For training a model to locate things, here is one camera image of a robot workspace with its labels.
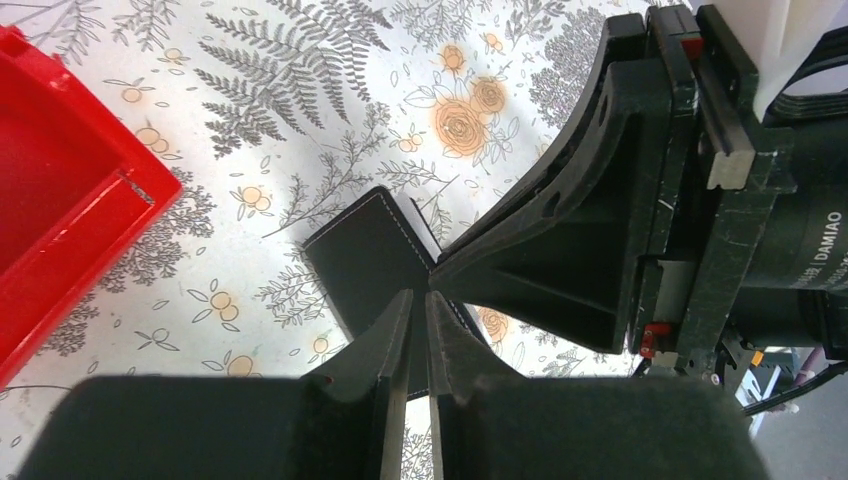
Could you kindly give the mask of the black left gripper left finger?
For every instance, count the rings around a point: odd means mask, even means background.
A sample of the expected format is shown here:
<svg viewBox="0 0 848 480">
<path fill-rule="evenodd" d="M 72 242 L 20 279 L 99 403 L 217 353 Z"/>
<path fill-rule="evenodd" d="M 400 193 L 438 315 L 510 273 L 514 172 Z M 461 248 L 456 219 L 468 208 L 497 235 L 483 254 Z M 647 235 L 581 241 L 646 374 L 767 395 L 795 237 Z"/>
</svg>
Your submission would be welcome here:
<svg viewBox="0 0 848 480">
<path fill-rule="evenodd" d="M 102 376 L 58 404 L 22 479 L 396 479 L 414 294 L 298 378 Z"/>
</svg>

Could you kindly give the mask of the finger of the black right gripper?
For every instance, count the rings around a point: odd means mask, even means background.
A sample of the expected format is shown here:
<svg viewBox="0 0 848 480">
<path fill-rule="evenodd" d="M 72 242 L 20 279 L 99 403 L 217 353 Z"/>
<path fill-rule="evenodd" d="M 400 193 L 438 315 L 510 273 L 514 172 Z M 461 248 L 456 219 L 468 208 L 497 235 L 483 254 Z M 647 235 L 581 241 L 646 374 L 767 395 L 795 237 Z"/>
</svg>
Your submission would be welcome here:
<svg viewBox="0 0 848 480">
<path fill-rule="evenodd" d="M 559 175 L 594 115 L 607 66 L 641 59 L 645 39 L 640 13 L 566 15 L 562 31 L 545 42 L 542 55 L 547 65 L 531 75 L 530 87 L 537 115 L 559 131 L 532 167 L 457 239 L 459 246 L 494 228 Z"/>
<path fill-rule="evenodd" d="M 660 60 L 610 64 L 565 165 L 537 177 L 509 214 L 492 212 L 470 229 L 434 269 L 431 287 L 620 353 L 639 259 L 649 249 L 671 110 Z"/>
</svg>

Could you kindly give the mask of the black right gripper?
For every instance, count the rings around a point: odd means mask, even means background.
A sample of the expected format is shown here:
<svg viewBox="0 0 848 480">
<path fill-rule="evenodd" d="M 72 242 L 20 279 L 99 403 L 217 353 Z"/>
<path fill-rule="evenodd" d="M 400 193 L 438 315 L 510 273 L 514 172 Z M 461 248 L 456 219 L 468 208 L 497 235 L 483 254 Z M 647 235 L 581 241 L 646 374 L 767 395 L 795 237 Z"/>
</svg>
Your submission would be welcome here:
<svg viewBox="0 0 848 480">
<path fill-rule="evenodd" d="M 847 358 L 847 95 L 780 91 L 714 7 L 653 7 L 631 79 L 629 347 L 693 371 L 740 349 Z"/>
</svg>

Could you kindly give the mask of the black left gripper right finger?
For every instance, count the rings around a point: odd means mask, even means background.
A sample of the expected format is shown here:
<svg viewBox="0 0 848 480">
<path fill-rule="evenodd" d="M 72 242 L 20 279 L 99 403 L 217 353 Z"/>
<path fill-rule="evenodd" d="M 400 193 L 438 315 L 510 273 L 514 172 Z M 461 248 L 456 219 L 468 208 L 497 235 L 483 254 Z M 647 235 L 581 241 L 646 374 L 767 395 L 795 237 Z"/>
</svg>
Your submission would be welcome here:
<svg viewBox="0 0 848 480">
<path fill-rule="evenodd" d="M 425 300 L 438 479 L 764 479 L 733 399 L 700 380 L 528 378 Z"/>
</svg>

